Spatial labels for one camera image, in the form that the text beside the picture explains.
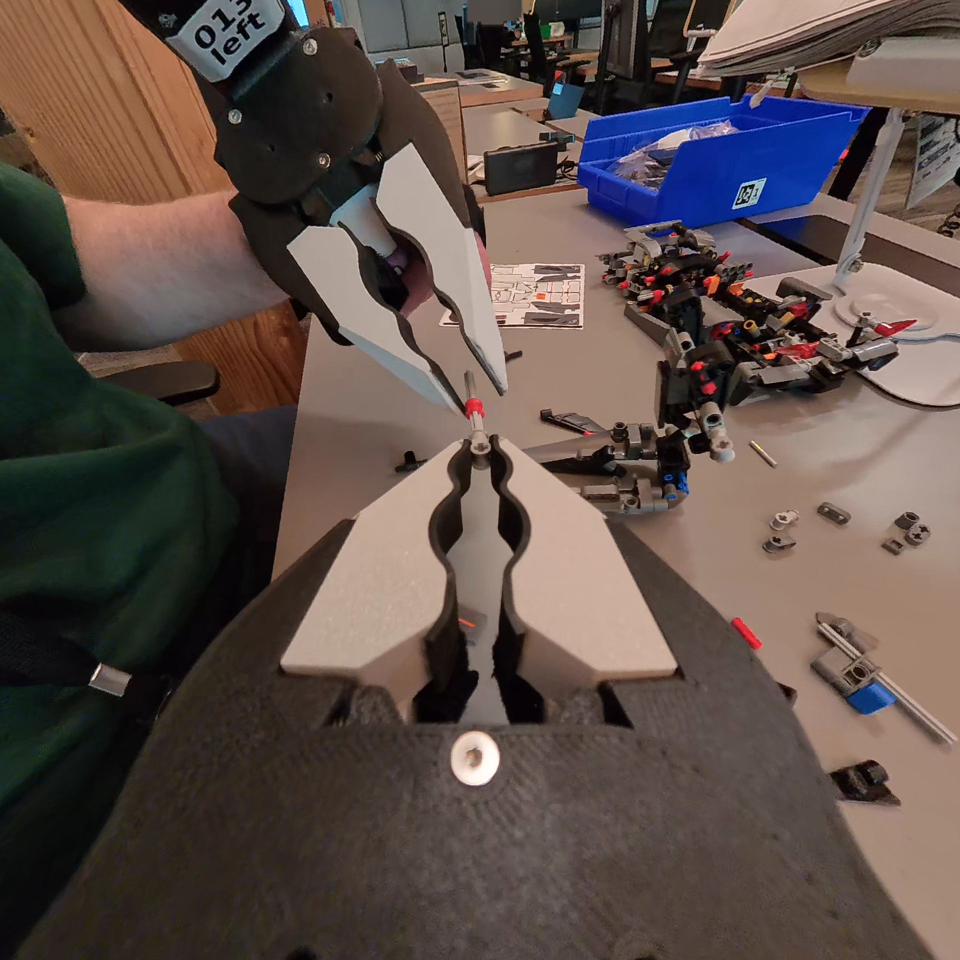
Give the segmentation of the clear plastic parts bag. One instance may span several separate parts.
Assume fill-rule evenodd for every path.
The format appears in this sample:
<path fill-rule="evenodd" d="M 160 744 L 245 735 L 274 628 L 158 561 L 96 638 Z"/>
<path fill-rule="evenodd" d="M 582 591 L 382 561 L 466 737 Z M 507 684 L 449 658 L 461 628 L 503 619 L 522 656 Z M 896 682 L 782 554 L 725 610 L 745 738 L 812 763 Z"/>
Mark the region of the clear plastic parts bag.
<path fill-rule="evenodd" d="M 728 120 L 704 126 L 683 127 L 618 158 L 610 164 L 607 172 L 657 192 L 684 144 L 737 133 L 739 128 Z"/>

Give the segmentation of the cardboard box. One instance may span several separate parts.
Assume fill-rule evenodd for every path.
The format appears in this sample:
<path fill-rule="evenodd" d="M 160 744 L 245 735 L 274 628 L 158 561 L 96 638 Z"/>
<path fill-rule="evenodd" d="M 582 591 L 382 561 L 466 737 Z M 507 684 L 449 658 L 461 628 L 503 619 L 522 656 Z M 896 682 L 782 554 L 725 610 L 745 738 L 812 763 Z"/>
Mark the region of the cardboard box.
<path fill-rule="evenodd" d="M 459 78 L 424 77 L 420 81 L 412 83 L 412 88 L 424 98 L 437 114 L 451 143 L 461 182 L 467 185 L 470 182 L 467 165 L 468 153 Z"/>

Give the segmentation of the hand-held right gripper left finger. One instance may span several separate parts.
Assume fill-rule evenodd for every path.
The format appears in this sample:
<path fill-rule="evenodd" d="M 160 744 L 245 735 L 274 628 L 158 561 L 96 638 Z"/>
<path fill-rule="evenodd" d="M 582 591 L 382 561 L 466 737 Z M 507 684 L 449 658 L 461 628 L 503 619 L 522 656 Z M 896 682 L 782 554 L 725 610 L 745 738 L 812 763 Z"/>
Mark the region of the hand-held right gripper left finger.
<path fill-rule="evenodd" d="M 387 690 L 420 722 L 474 693 L 449 553 L 462 536 L 471 443 L 453 442 L 359 512 L 280 660 L 287 674 Z"/>

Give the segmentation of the grey lego axle red bush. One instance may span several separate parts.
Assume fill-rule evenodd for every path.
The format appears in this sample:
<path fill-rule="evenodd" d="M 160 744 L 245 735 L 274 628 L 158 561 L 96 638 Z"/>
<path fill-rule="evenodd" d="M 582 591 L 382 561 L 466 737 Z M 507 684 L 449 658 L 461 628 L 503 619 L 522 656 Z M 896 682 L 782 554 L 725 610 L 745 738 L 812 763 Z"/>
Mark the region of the grey lego axle red bush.
<path fill-rule="evenodd" d="M 467 369 L 463 374 L 465 399 L 463 402 L 465 418 L 468 422 L 467 439 L 474 470 L 483 472 L 490 469 L 493 446 L 485 427 L 485 411 L 478 396 L 474 372 Z"/>

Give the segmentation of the person's left hand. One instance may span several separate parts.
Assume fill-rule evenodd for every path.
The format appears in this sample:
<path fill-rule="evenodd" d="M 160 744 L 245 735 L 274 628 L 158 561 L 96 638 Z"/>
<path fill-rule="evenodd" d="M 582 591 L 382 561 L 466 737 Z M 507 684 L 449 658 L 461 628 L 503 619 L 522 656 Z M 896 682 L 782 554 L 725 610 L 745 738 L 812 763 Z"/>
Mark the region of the person's left hand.
<path fill-rule="evenodd" d="M 474 238 L 486 278 L 486 291 L 490 292 L 492 273 L 489 256 L 481 234 L 474 231 Z M 399 311 L 404 317 L 409 318 L 417 308 L 433 298 L 435 294 L 432 276 L 422 252 L 411 241 L 404 240 L 400 246 L 407 254 L 407 265 L 401 279 L 408 295 L 403 305 L 399 307 Z"/>

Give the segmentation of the black box device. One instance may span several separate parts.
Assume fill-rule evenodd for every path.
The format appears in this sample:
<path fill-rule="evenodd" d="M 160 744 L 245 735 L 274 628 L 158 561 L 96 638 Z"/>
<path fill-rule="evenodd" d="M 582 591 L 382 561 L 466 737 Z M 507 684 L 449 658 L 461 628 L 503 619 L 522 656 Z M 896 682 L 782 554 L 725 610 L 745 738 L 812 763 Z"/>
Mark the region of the black box device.
<path fill-rule="evenodd" d="M 555 186 L 558 157 L 559 144 L 554 141 L 485 151 L 486 196 L 499 197 Z"/>

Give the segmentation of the blue plastic parts bin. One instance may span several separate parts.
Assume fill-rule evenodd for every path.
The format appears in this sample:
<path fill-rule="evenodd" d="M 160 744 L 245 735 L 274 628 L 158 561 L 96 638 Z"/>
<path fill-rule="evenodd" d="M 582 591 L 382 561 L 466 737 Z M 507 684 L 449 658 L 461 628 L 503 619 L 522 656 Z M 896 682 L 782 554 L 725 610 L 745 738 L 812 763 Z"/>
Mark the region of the blue plastic parts bin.
<path fill-rule="evenodd" d="M 713 98 L 589 121 L 578 183 L 594 207 L 630 226 L 691 228 L 798 208 L 819 193 L 869 109 L 766 96 L 757 106 Z M 630 152 L 680 130 L 729 122 L 735 132 L 678 146 L 660 186 L 614 173 Z"/>

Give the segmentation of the lego instruction booklet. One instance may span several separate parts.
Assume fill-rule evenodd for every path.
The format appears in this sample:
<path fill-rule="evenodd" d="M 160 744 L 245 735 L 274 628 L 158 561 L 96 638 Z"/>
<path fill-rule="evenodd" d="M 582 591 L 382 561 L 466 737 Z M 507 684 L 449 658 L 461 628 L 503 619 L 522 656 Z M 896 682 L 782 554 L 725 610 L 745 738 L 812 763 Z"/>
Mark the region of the lego instruction booklet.
<path fill-rule="evenodd" d="M 892 38 L 953 37 L 957 1 L 743 1 L 699 57 L 707 76 L 807 68 Z"/>

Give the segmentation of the grey blade lego assembly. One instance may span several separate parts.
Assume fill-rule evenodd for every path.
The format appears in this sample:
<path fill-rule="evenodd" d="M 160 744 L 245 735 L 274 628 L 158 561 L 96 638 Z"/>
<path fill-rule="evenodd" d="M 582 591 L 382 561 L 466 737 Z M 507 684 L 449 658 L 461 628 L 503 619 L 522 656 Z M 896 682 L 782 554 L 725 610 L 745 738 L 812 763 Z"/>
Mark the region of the grey blade lego assembly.
<path fill-rule="evenodd" d="M 574 494 L 598 510 L 625 517 L 660 514 L 679 507 L 689 495 L 671 505 L 658 478 L 657 426 L 618 422 L 605 435 L 529 447 L 527 455 L 547 472 L 580 480 Z"/>

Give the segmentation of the person's dark trousers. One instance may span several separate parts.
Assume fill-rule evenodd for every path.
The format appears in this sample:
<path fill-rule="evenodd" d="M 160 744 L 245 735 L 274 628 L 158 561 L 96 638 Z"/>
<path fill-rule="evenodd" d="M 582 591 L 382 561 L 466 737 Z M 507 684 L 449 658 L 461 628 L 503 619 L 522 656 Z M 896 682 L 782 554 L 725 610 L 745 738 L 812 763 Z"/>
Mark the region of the person's dark trousers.
<path fill-rule="evenodd" d="M 238 505 L 237 531 L 214 580 L 232 613 L 271 581 L 297 413 L 288 405 L 198 422 Z"/>

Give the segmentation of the person's green shirt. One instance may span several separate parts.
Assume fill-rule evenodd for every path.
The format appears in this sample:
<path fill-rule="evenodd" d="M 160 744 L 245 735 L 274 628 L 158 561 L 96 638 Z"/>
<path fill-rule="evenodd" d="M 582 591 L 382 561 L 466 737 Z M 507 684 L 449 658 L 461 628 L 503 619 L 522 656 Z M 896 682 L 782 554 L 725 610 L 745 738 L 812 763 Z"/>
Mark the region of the person's green shirt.
<path fill-rule="evenodd" d="M 1 692 L 2 955 L 54 901 L 110 816 L 147 728 L 90 688 L 152 672 L 230 548 L 237 507 L 207 438 L 162 402 L 92 377 L 53 312 L 86 293 L 61 195 L 2 165 L 2 621 L 95 659 L 71 685 Z"/>

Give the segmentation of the hanging printed paper sheet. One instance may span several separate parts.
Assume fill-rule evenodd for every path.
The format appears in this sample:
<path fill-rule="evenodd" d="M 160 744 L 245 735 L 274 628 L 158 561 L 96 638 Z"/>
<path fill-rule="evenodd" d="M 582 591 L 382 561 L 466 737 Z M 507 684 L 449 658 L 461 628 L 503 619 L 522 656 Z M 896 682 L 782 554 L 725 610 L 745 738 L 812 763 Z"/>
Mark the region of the hanging printed paper sheet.
<path fill-rule="evenodd" d="M 955 179 L 959 168 L 959 119 L 921 113 L 914 169 L 904 209 L 910 210 Z"/>

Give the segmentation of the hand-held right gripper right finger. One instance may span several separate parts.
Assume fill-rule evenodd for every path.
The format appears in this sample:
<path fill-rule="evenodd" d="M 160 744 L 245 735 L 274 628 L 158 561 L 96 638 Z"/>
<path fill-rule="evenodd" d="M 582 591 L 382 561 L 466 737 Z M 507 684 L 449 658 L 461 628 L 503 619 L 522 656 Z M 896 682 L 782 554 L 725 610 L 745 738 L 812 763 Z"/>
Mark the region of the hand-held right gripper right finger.
<path fill-rule="evenodd" d="M 510 722 L 611 682 L 679 666 L 600 511 L 507 438 L 491 437 L 503 571 L 495 678 Z"/>

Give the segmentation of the grey office chair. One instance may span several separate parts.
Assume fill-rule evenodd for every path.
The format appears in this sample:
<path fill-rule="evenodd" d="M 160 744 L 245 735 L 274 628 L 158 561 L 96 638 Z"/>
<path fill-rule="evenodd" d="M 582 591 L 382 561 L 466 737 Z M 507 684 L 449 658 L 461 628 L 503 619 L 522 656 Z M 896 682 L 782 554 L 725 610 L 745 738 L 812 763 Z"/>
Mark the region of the grey office chair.
<path fill-rule="evenodd" d="M 206 400 L 220 389 L 215 366 L 198 360 L 178 360 L 120 370 L 99 378 L 145 397 L 180 406 Z"/>

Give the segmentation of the grey blue axle subassembly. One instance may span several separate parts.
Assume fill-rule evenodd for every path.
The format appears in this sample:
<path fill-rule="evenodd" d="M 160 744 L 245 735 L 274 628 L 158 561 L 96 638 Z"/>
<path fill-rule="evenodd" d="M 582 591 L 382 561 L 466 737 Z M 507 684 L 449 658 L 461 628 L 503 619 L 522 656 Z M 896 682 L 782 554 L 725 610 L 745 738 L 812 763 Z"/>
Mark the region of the grey blue axle subassembly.
<path fill-rule="evenodd" d="M 879 642 L 875 637 L 826 611 L 816 613 L 815 624 L 827 648 L 811 662 L 811 669 L 852 710 L 869 716 L 896 707 L 934 741 L 947 747 L 958 744 L 955 733 L 882 670 L 876 660 Z"/>

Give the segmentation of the sticker sheet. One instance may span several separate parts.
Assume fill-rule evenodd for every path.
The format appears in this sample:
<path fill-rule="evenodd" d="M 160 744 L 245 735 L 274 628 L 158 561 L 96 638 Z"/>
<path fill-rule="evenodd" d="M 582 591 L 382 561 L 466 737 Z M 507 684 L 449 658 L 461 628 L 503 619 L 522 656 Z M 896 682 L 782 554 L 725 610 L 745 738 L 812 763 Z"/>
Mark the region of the sticker sheet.
<path fill-rule="evenodd" d="M 502 330 L 582 330 L 583 263 L 491 265 L 494 316 Z"/>

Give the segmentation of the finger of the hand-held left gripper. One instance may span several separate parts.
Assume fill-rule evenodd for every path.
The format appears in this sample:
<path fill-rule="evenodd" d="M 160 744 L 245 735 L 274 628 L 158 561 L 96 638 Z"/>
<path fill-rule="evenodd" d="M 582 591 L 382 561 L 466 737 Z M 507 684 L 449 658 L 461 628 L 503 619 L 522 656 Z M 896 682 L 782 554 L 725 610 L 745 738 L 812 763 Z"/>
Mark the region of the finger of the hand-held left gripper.
<path fill-rule="evenodd" d="M 416 145 L 385 161 L 374 205 L 387 227 L 419 251 L 434 293 L 456 317 L 498 395 L 505 395 L 503 343 L 477 237 L 462 224 Z"/>
<path fill-rule="evenodd" d="M 377 258 L 354 234 L 309 225 L 288 251 L 345 339 L 427 401 L 464 413 L 449 378 L 419 350 L 409 322 L 380 293 Z"/>

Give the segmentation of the person's left forearm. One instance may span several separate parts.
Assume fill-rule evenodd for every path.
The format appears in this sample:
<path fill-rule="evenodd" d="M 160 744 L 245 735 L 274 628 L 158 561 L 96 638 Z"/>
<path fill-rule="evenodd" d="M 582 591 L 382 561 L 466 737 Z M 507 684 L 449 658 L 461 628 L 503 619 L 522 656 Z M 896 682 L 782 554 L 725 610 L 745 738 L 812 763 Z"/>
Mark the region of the person's left forearm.
<path fill-rule="evenodd" d="M 230 190 L 127 205 L 66 197 L 85 293 L 55 310 L 74 353 L 150 350 L 287 300 L 230 208 Z"/>

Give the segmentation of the black lego panel red pin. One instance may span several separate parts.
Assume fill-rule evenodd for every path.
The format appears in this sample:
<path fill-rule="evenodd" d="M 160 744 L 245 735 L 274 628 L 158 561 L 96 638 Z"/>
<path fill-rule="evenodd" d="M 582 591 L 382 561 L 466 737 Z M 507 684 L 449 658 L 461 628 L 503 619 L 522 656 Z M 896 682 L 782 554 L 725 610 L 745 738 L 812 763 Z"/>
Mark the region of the black lego panel red pin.
<path fill-rule="evenodd" d="M 572 432 L 579 436 L 597 436 L 608 434 L 609 431 L 592 418 L 577 413 L 555 413 L 550 408 L 539 411 L 540 420 L 549 425 Z"/>

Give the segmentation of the wooden post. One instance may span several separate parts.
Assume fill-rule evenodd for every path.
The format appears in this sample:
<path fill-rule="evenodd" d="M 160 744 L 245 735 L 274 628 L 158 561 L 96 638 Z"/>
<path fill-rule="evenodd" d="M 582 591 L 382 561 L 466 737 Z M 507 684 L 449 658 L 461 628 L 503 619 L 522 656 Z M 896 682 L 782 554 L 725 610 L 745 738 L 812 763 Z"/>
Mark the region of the wooden post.
<path fill-rule="evenodd" d="M 114 1 L 3 1 L 1 103 L 69 196 L 148 205 L 233 193 L 215 133 L 175 54 Z M 299 400 L 307 340 L 282 303 L 174 348 L 214 366 L 220 414 Z"/>

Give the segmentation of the white book stand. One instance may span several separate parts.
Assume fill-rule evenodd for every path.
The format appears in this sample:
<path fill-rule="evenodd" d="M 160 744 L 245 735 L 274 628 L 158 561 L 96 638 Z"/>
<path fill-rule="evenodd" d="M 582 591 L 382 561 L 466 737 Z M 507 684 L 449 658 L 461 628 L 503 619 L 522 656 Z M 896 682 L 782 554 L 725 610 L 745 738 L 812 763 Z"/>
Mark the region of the white book stand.
<path fill-rule="evenodd" d="M 863 246 L 909 114 L 958 114 L 958 33 L 893 37 L 856 54 L 798 69 L 803 91 L 818 101 L 884 107 L 867 178 L 851 215 L 838 265 L 799 270 L 798 280 L 834 295 L 821 325 L 849 333 L 865 312 L 880 321 L 917 320 L 898 335 L 898 357 L 865 373 L 895 399 L 926 407 L 958 406 L 958 295 L 918 278 L 903 259 L 868 262 Z"/>

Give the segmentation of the scattered loose lego pieces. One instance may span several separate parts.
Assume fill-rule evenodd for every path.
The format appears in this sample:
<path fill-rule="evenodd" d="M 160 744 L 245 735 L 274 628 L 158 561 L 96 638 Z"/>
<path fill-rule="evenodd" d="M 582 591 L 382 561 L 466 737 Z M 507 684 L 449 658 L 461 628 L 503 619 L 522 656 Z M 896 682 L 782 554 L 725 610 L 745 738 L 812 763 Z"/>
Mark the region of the scattered loose lego pieces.
<path fill-rule="evenodd" d="M 852 519 L 848 511 L 829 501 L 818 505 L 817 514 L 837 526 L 846 526 Z M 788 532 L 798 521 L 797 510 L 783 510 L 775 513 L 769 521 L 773 534 L 764 541 L 763 550 L 769 554 L 778 554 L 796 546 L 795 539 L 788 535 Z M 900 531 L 901 537 L 888 536 L 881 544 L 884 550 L 894 556 L 899 556 L 908 544 L 918 546 L 930 537 L 930 528 L 922 523 L 919 515 L 913 511 L 905 511 L 898 516 L 894 521 L 894 527 Z M 729 624 L 752 650 L 759 651 L 762 648 L 762 641 L 741 618 L 733 618 Z M 874 759 L 866 759 L 834 769 L 828 773 L 828 777 L 839 800 L 843 802 L 890 809 L 899 808 L 902 805 L 902 801 L 889 787 L 889 774 L 885 767 Z"/>

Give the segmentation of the lego car chassis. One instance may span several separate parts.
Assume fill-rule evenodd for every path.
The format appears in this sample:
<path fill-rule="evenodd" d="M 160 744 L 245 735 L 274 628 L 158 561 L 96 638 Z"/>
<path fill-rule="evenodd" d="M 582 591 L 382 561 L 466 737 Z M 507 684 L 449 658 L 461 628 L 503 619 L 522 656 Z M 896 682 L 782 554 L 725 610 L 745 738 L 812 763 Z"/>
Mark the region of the lego car chassis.
<path fill-rule="evenodd" d="M 732 263 L 712 234 L 680 221 L 635 226 L 626 246 L 598 255 L 602 281 L 625 298 L 625 316 L 664 347 L 658 365 L 662 420 L 781 392 L 818 395 L 851 373 L 876 372 L 899 356 L 896 337 L 916 318 L 860 313 L 849 334 L 815 323 L 834 296 L 787 276 L 774 295 L 746 286 L 750 262 Z"/>

